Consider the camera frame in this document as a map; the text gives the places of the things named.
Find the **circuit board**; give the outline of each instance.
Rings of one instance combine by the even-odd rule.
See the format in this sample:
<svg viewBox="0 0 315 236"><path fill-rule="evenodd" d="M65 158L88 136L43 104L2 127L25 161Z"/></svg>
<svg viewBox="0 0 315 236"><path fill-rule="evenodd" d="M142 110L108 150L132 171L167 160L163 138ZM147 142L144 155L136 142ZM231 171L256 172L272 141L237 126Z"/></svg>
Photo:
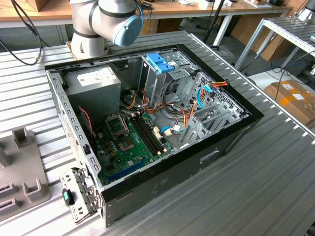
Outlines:
<svg viewBox="0 0 315 236"><path fill-rule="evenodd" d="M143 113L141 120L145 122L152 134L155 126L153 120L147 113ZM145 142L139 134L139 127L132 121L132 118L125 119L129 134L113 138L108 125L94 129L96 132L97 159L101 165L101 172L98 177L103 184L122 178L131 172L142 168L160 158L168 155L173 150L171 144L164 138L154 140L158 142L163 151L152 152L151 143Z"/></svg>

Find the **wooden shelf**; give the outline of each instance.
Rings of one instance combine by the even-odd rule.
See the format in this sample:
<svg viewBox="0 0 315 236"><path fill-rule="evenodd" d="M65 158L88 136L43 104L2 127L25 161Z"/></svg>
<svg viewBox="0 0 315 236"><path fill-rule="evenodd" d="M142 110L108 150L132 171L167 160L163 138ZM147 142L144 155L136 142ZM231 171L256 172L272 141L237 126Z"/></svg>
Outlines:
<svg viewBox="0 0 315 236"><path fill-rule="evenodd" d="M166 15L173 14L174 18L176 15L181 17L182 14L196 14L196 13L210 13L211 8L200 9L198 4L193 6L184 6L179 4L177 1L174 2L153 2L152 3L152 14L153 15ZM274 6L272 9L279 10L280 7ZM282 7L282 9L291 9L291 7ZM255 8L246 2L239 1L233 3L231 7L223 8L222 12L244 12L244 11L261 11L262 9ZM71 19L71 8L68 0L50 0L40 12L26 11L28 16L32 20L59 20L59 19ZM147 10L144 10L144 15L149 15ZM14 8L11 7L0 7L0 22L6 21L19 21L20 18L16 14Z"/></svg>

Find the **slotted aluminum table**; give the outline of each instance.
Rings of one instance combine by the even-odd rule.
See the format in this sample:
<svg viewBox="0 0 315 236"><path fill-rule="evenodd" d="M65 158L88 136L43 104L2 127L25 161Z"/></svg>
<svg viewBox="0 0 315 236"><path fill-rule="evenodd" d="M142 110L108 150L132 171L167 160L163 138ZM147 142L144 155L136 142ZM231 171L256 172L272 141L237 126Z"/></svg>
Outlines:
<svg viewBox="0 0 315 236"><path fill-rule="evenodd" d="M192 34L146 35L112 52L183 43L265 115L228 155L106 229L98 214L75 225L59 176L76 161L42 66L0 54L0 136L26 126L36 134L52 198L0 222L1 235L299 236L315 221L315 137ZM32 61L37 50L17 52ZM72 60L46 48L46 64Z"/></svg>
<svg viewBox="0 0 315 236"><path fill-rule="evenodd" d="M296 17L266 18L261 20L256 31L252 35L248 44L246 45L243 53L241 54L239 60L235 65L236 69L240 69L245 58L247 57L253 44L258 39L264 27L269 28L271 31L264 40L264 42L262 43L259 50L257 51L258 55L262 50L264 50L265 46L268 44L271 37L276 33L296 46L296 48L293 50L290 56L283 63L282 67L285 67L290 62L292 57L296 54L296 52L299 49L302 49L315 57L315 43L310 40L310 37L312 35L315 35L314 20L306 24L305 22L300 21Z"/></svg>

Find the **blue drive bay latch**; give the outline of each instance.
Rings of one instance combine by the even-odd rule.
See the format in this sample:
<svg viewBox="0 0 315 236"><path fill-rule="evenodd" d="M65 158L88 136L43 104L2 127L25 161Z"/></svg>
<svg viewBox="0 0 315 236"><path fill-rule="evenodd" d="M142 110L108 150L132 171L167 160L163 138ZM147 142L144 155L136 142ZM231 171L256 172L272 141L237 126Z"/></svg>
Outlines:
<svg viewBox="0 0 315 236"><path fill-rule="evenodd" d="M175 67L169 65L165 58L163 58L158 53L148 54L147 60L150 62L150 64L158 70L159 73L164 73L168 71L172 71L175 69Z"/></svg>

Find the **gray plastic holder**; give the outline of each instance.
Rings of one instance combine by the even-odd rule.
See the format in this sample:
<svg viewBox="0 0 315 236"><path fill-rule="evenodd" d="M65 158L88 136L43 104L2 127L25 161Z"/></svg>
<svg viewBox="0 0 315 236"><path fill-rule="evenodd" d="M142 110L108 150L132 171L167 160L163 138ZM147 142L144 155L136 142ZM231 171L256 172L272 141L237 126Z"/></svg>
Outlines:
<svg viewBox="0 0 315 236"><path fill-rule="evenodd" d="M0 221L50 197L34 133L22 128L0 138Z"/></svg>

